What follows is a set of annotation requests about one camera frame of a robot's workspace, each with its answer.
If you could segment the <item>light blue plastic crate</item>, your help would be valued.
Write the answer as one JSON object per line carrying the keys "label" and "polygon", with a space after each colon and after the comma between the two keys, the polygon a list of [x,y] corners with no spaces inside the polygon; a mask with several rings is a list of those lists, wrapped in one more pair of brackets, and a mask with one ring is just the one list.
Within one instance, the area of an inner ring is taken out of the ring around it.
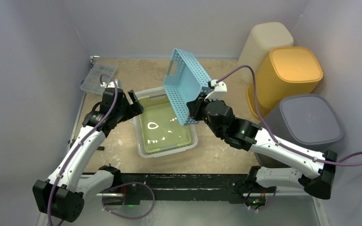
{"label": "light blue plastic crate", "polygon": [[191,52],[178,48],[173,50],[163,87],[180,125],[199,123],[189,116],[187,103],[195,101],[200,93],[208,94],[210,80],[210,76]]}

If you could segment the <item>olive green plastic crate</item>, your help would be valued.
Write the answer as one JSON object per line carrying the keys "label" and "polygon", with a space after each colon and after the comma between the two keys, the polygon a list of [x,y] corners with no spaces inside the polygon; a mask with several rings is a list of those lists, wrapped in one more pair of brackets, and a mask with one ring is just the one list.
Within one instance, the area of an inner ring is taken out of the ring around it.
{"label": "olive green plastic crate", "polygon": [[145,96],[139,102],[144,107],[140,124],[143,148],[148,155],[192,143],[190,129],[180,125],[166,95]]}

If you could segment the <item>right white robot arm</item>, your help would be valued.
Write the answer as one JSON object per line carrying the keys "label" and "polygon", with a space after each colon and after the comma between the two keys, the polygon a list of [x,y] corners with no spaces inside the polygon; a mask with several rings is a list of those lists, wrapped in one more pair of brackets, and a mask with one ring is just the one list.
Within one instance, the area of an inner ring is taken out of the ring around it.
{"label": "right white robot arm", "polygon": [[336,173],[337,153],[313,151],[281,138],[272,138],[269,130],[235,116],[222,100],[206,100],[206,95],[187,102],[189,115],[203,121],[214,135],[229,146],[252,151],[288,165],[288,168],[253,167],[255,174],[246,178],[246,186],[256,192],[262,187],[287,186],[329,200]]}

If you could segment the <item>yellow mesh basket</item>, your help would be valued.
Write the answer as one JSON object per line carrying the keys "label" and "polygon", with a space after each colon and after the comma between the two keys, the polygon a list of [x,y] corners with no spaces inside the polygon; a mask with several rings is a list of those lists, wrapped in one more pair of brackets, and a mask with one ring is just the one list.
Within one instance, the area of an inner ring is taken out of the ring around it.
{"label": "yellow mesh basket", "polygon": [[285,97],[310,94],[323,78],[314,53],[304,47],[280,47],[269,52],[247,88],[255,118],[263,118]]}

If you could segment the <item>beige plastic bin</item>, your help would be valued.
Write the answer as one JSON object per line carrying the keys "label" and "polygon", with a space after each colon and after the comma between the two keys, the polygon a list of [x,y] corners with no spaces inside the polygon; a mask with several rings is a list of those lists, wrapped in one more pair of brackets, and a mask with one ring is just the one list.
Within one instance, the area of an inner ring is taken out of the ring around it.
{"label": "beige plastic bin", "polygon": [[279,22],[255,25],[247,38],[237,61],[237,66],[249,65],[256,73],[269,52],[278,47],[293,46],[294,38]]}

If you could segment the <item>grey mesh basket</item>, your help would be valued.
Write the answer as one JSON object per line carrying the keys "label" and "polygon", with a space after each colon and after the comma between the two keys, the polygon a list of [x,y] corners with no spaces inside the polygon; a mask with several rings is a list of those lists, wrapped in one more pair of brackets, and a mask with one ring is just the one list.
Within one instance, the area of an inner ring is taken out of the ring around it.
{"label": "grey mesh basket", "polygon": [[275,136],[314,151],[325,152],[344,136],[331,105],[316,94],[286,97],[264,120]]}

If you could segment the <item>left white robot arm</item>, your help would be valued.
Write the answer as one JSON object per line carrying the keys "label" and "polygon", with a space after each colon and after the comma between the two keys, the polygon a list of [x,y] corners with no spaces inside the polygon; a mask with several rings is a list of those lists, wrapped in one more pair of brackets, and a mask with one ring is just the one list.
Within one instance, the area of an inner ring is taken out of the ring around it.
{"label": "left white robot arm", "polygon": [[121,172],[112,166],[102,166],[84,183],[81,176],[91,157],[119,123],[128,121],[143,113],[133,90],[125,93],[122,89],[105,89],[102,100],[85,115],[78,138],[63,161],[42,181],[33,185],[33,194],[38,209],[62,222],[74,222],[81,214],[85,203],[99,192],[108,190],[115,193],[122,186]]}

